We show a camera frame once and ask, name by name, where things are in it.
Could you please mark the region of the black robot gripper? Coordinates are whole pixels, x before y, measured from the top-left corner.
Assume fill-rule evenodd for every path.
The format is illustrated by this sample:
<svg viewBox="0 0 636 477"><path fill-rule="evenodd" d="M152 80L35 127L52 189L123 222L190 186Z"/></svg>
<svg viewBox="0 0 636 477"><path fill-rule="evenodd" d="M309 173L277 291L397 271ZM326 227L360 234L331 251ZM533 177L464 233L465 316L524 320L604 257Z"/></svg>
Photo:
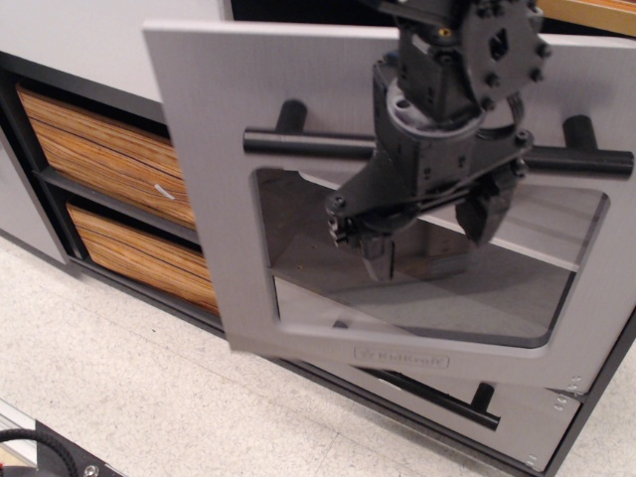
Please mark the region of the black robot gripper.
<svg viewBox="0 0 636 477"><path fill-rule="evenodd" d="M490 241L510 209L522 157L532 145L520 127L524 104L516 90L504 96L511 122L486 128L496 99L468 98L457 73L440 88L407 87L403 68L375 65L376 149L325 201L334 243L359 248L375 281L394 277L393 235L446 205L454 205L471 242Z"/></svg>

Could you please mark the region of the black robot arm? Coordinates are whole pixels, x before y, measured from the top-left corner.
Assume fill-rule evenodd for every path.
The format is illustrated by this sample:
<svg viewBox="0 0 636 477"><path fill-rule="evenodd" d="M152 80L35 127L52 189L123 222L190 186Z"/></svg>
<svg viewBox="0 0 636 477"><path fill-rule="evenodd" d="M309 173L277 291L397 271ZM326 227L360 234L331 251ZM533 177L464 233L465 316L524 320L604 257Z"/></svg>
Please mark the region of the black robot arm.
<svg viewBox="0 0 636 477"><path fill-rule="evenodd" d="M507 215L523 156L521 89L551 50L532 1L376 1L399 31L374 66L376 145L370 162L331 194L333 240L357 249L374 280L393 277L394 236L453 205L474 244Z"/></svg>

